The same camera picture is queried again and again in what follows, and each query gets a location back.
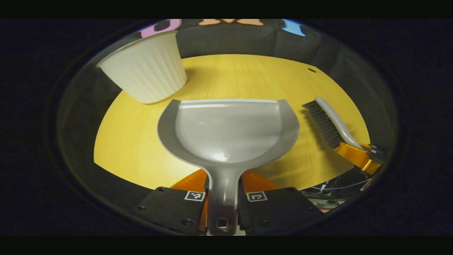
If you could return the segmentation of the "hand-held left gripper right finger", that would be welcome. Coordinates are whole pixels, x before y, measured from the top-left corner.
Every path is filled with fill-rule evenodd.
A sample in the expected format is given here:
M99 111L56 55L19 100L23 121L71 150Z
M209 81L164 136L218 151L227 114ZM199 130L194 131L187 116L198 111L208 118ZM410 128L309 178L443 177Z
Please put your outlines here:
M296 234L324 213L295 187L280 188L248 170L239 181L238 220L246 234Z

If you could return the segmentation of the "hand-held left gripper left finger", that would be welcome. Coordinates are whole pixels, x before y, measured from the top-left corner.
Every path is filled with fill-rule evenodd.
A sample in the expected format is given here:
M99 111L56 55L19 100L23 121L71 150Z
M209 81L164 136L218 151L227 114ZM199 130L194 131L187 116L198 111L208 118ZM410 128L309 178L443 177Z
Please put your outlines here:
M207 232L207 173L200 169L173 184L157 187L133 207L133 215L177 234Z

